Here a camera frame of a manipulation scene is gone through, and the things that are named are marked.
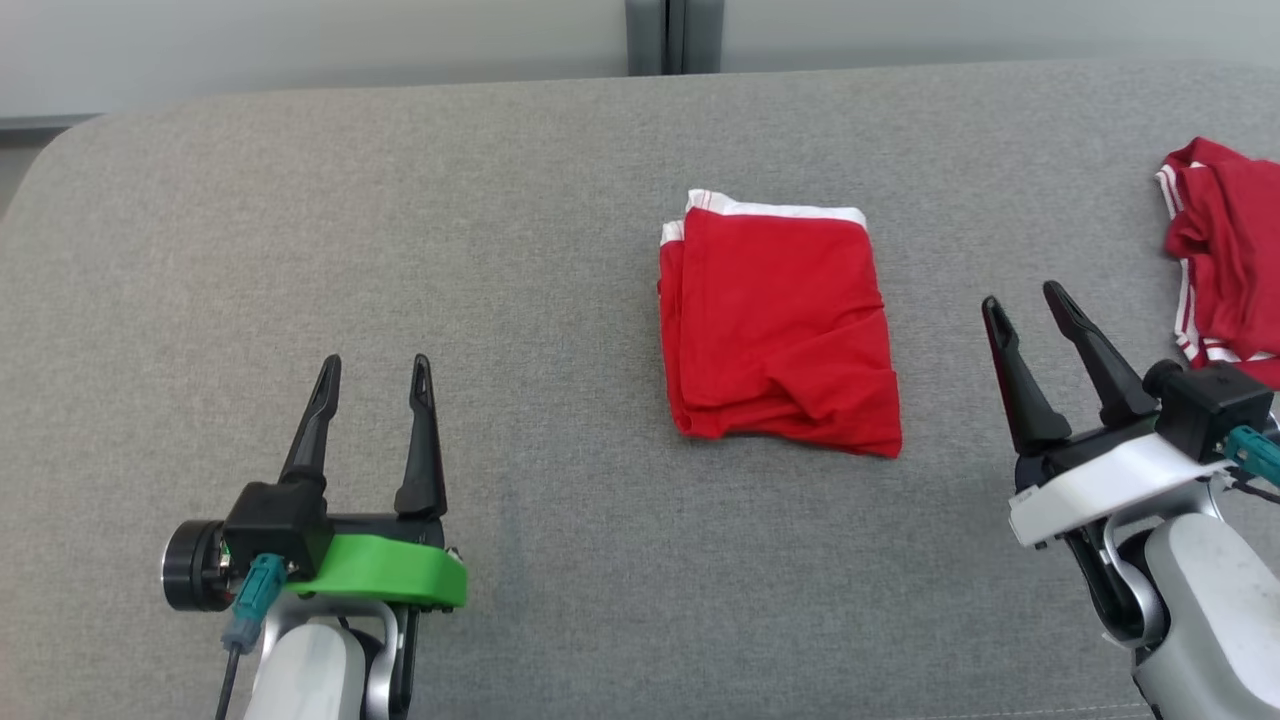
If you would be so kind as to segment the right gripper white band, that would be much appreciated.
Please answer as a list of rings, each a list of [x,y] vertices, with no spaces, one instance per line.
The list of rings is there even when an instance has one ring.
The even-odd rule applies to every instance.
[[[1144,419],[1158,413],[1158,402],[1130,363],[1061,283],[1044,282],[1043,295],[1060,334],[1085,368],[1105,428],[1070,437],[1068,419],[1052,407],[1025,364],[1004,306],[993,295],[986,297],[982,318],[1010,438],[1020,455],[1009,524],[1021,546],[1057,538],[1235,466],[1219,454],[1201,462],[1157,433],[1155,421]]]

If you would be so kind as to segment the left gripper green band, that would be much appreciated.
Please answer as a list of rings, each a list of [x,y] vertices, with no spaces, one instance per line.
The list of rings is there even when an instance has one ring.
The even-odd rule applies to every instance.
[[[285,455],[279,484],[326,484],[326,439],[339,404],[340,372],[340,356],[326,356]],[[413,359],[410,409],[413,421],[404,479],[394,498],[397,515],[335,515],[335,534],[316,577],[306,582],[291,579],[288,592],[374,600],[425,611],[452,611],[467,603],[468,571],[445,543],[442,520],[421,519],[442,518],[448,509],[431,365],[425,354]]]

